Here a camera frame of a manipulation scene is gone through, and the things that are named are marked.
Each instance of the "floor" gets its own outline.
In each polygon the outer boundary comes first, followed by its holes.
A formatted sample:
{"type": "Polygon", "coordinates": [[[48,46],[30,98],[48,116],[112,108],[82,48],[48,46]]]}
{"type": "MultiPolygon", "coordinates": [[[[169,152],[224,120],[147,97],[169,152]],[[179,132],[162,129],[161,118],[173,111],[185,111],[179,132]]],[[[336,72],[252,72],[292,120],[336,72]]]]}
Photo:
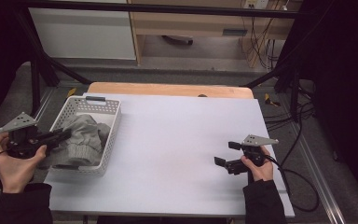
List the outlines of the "floor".
{"type": "MultiPolygon", "coordinates": [[[[240,48],[241,42],[238,38],[207,38],[194,37],[193,45],[187,43],[172,41],[162,36],[148,36],[145,40],[145,49],[141,64],[136,63],[117,63],[103,62],[103,65],[95,62],[84,66],[82,63],[73,63],[74,69],[82,72],[82,75],[96,78],[101,81],[138,81],[138,82],[167,82],[167,83],[190,83],[190,84],[213,84],[238,86],[246,84],[248,81],[263,76],[268,69],[260,63],[257,67],[250,68],[246,62],[244,50],[240,48]]],[[[274,52],[279,54],[283,42],[277,42],[274,52]]],[[[22,74],[29,74],[26,66],[20,70],[22,74]]],[[[54,90],[56,99],[51,103],[49,110],[59,111],[62,106],[62,99],[71,89],[65,85],[64,81],[71,81],[71,78],[62,77],[62,86],[54,90]]],[[[270,79],[254,88],[255,98],[259,100],[260,107],[266,121],[274,121],[287,117],[287,94],[276,93],[273,90],[275,79],[270,79]],[[273,104],[265,103],[266,93],[269,94],[270,101],[273,104]]],[[[303,87],[312,89],[312,83],[303,80],[303,87]]],[[[26,83],[19,83],[16,90],[10,93],[4,102],[4,107],[0,109],[0,122],[5,116],[6,111],[21,111],[29,105],[19,104],[19,94],[27,94],[26,83]]],[[[300,97],[300,103],[304,105],[308,102],[307,96],[300,97]]],[[[48,126],[51,120],[41,120],[40,126],[48,126]]],[[[268,124],[271,138],[282,140],[279,145],[274,147],[277,158],[282,160],[290,148],[296,133],[298,125],[293,122],[279,123],[282,127],[268,124]]],[[[345,164],[334,162],[333,151],[324,137],[323,129],[319,126],[317,119],[309,113],[304,116],[303,138],[299,146],[292,153],[287,161],[287,168],[296,170],[307,179],[312,180],[312,172],[308,166],[307,150],[312,149],[312,153],[317,159],[319,168],[324,174],[328,189],[333,195],[333,203],[337,204],[339,212],[345,217],[345,221],[332,221],[325,210],[326,204],[320,203],[313,212],[303,212],[295,210],[296,218],[289,218],[290,223],[358,223],[358,186],[345,164]]],[[[312,207],[315,204],[315,195],[310,186],[299,181],[295,176],[288,176],[291,183],[293,199],[292,202],[300,207],[312,207]]],[[[43,174],[38,179],[43,181],[43,174]]],[[[54,213],[55,223],[83,223],[82,216],[54,213]]],[[[95,223],[96,217],[89,217],[89,223],[95,223]]]]}

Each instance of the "wrist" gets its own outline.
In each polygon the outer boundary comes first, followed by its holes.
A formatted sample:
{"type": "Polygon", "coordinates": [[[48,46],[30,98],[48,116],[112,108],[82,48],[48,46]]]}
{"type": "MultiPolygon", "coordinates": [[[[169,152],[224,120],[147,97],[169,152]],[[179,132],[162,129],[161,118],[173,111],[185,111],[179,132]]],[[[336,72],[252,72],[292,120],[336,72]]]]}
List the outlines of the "wrist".
{"type": "Polygon", "coordinates": [[[11,187],[3,186],[2,192],[4,192],[4,193],[23,193],[24,188],[25,187],[21,187],[21,186],[11,186],[11,187]]]}

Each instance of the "gray fabric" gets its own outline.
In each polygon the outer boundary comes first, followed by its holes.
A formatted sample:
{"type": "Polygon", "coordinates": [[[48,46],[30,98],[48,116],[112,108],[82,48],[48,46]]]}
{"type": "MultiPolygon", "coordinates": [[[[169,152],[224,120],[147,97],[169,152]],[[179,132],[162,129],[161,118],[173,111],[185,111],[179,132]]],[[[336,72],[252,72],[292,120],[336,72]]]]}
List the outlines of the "gray fabric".
{"type": "Polygon", "coordinates": [[[104,123],[98,123],[98,135],[100,136],[101,140],[101,147],[104,148],[106,146],[107,138],[109,137],[110,127],[104,123]]]}
{"type": "Polygon", "coordinates": [[[98,165],[109,137],[110,127],[96,123],[91,115],[73,115],[62,123],[64,130],[71,129],[71,138],[52,149],[39,164],[39,169],[51,165],[98,165]]]}
{"type": "Polygon", "coordinates": [[[92,165],[102,152],[97,122],[91,115],[72,116],[62,123],[63,130],[71,129],[71,137],[65,141],[69,161],[92,165]]]}

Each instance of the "white cabinet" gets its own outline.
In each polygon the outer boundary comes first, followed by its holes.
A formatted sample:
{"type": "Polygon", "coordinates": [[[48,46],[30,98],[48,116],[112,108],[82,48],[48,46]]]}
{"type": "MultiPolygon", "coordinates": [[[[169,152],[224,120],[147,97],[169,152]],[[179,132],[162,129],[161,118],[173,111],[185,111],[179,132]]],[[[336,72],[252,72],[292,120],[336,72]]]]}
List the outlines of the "white cabinet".
{"type": "MultiPolygon", "coordinates": [[[[127,3],[126,0],[95,2],[127,3]]],[[[50,57],[135,60],[128,12],[46,8],[30,8],[30,11],[50,57]]]]}

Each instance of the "black sleeve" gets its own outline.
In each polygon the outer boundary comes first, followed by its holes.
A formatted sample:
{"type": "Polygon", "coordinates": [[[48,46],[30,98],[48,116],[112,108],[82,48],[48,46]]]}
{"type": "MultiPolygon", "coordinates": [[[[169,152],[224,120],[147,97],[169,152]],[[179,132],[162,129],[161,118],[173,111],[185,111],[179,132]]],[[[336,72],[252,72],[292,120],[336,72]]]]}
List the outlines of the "black sleeve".
{"type": "Polygon", "coordinates": [[[281,197],[273,180],[256,181],[243,188],[246,224],[287,223],[281,197]]]}
{"type": "Polygon", "coordinates": [[[49,207],[51,186],[29,184],[23,193],[1,193],[0,224],[41,223],[52,224],[49,207]]]}

